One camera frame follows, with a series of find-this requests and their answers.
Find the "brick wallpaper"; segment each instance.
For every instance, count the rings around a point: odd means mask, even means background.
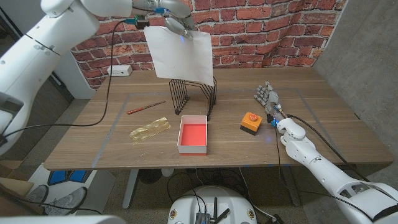
[[[312,66],[322,53],[346,0],[182,0],[197,30],[211,34],[214,68]],[[98,17],[90,39],[72,49],[92,88],[108,76],[111,32],[122,18]],[[164,18],[150,16],[152,26]],[[142,30],[120,24],[115,33],[113,65],[133,70],[154,65]]]

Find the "table leg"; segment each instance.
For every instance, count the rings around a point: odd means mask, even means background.
[[[123,208],[127,209],[130,207],[132,195],[134,193],[134,188],[136,187],[137,177],[138,177],[137,169],[130,171],[129,182],[127,183],[126,193],[124,194],[123,199]]]
[[[290,170],[290,167],[282,166],[281,170],[282,170],[282,175],[283,175],[283,178],[285,180],[287,187],[290,189],[297,189],[296,184],[293,179],[292,171]],[[296,190],[288,189],[288,191],[289,191],[290,198],[292,199],[292,204],[294,206],[300,206],[301,200],[299,197],[299,193]]]

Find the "table top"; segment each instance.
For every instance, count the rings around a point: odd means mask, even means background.
[[[304,119],[355,164],[390,163],[392,154],[313,68],[215,69],[216,105],[208,122],[207,156],[180,156],[177,148],[181,115],[206,115],[207,100],[199,88],[188,86],[190,100],[174,113],[168,79],[155,71],[113,77],[108,111],[92,127],[70,128],[44,163],[49,170],[160,169],[187,167],[244,167],[278,164],[275,129],[264,120],[252,136],[240,130],[246,112],[266,117],[253,95],[269,81],[287,114]],[[98,121],[105,106],[108,81],[98,90],[75,124]],[[166,103],[127,115],[127,111],[158,101]],[[131,131],[166,117],[171,128],[133,145]],[[317,150],[342,164],[327,145],[300,121]],[[280,163],[298,165],[279,141]]]

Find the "power strip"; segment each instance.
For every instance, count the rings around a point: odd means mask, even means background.
[[[112,76],[129,76],[132,73],[131,65],[112,65]]]

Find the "crumpled gold wrapper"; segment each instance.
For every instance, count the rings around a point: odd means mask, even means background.
[[[133,130],[130,134],[133,145],[171,128],[166,117],[157,119],[151,124]]]

